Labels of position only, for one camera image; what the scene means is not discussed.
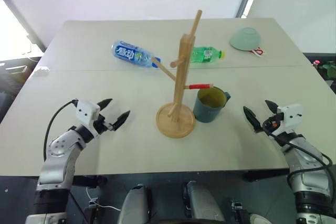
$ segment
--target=black floor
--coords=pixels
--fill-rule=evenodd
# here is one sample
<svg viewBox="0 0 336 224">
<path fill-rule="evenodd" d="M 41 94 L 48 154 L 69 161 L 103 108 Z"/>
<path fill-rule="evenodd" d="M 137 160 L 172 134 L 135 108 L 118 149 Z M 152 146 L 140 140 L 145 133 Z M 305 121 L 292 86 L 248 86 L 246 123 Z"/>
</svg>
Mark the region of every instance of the black floor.
<svg viewBox="0 0 336 224">
<path fill-rule="evenodd" d="M 183 218 L 184 205 L 181 188 L 184 182 L 196 180 L 205 185 L 215 197 L 223 212 L 227 198 L 240 200 L 244 208 L 260 214 L 273 224 L 295 223 L 295 202 L 285 176 L 246 182 L 240 172 L 129 174 L 107 176 L 108 183 L 100 189 L 89 189 L 91 197 L 100 197 L 100 203 L 121 208 L 127 192 L 137 184 L 152 189 L 153 219 Z M 22 177 L 0 177 L 1 223 L 24 223 L 33 204 L 36 180 Z M 84 209 L 88 196 L 84 187 L 73 186 L 72 192 Z M 69 199 L 69 223 L 82 224 L 82 218 Z M 100 211 L 98 223 L 116 223 L 118 211 L 105 208 Z"/>
</svg>

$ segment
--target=dark green mug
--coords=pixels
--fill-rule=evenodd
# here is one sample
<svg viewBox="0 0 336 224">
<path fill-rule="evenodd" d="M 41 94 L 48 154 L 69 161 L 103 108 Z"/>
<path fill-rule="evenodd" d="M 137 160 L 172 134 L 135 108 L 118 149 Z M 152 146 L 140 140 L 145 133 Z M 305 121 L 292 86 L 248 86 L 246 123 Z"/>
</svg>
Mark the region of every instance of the dark green mug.
<svg viewBox="0 0 336 224">
<path fill-rule="evenodd" d="M 194 106 L 196 119 L 203 123 L 212 122 L 230 98 L 228 92 L 217 87 L 200 89 Z"/>
</svg>

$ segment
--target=mint green bowl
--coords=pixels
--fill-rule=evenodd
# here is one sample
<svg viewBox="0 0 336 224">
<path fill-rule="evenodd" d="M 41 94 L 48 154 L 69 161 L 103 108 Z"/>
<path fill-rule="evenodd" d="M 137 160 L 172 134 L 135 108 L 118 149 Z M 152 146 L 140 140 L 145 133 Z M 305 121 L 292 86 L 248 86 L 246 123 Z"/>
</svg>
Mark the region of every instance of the mint green bowl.
<svg viewBox="0 0 336 224">
<path fill-rule="evenodd" d="M 245 27 L 231 38 L 230 45 L 242 51 L 251 51 L 257 49 L 260 42 L 260 34 L 254 28 Z"/>
</svg>

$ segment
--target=green bottle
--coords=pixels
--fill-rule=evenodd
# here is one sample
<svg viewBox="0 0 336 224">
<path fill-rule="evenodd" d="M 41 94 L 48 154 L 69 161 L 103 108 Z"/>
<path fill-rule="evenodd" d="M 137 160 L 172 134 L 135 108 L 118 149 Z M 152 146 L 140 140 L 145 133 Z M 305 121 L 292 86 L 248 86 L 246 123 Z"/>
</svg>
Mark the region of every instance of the green bottle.
<svg viewBox="0 0 336 224">
<path fill-rule="evenodd" d="M 213 47 L 194 47 L 191 62 L 212 62 L 217 58 L 224 58 L 225 52 Z"/>
</svg>

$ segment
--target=water bottle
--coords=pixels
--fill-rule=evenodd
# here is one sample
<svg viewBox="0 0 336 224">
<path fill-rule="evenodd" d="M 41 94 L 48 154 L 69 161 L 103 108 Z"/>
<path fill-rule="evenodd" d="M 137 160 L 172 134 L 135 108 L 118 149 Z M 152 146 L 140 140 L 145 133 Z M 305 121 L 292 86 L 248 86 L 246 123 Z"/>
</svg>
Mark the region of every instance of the water bottle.
<svg viewBox="0 0 336 224">
<path fill-rule="evenodd" d="M 124 41 L 117 40 L 112 45 L 112 53 L 119 59 L 139 66 L 151 68 L 157 66 L 152 62 L 153 54 L 147 50 L 128 44 Z"/>
<path fill-rule="evenodd" d="M 225 53 L 213 47 L 194 47 L 191 62 L 212 62 L 217 58 L 224 58 Z"/>
</svg>

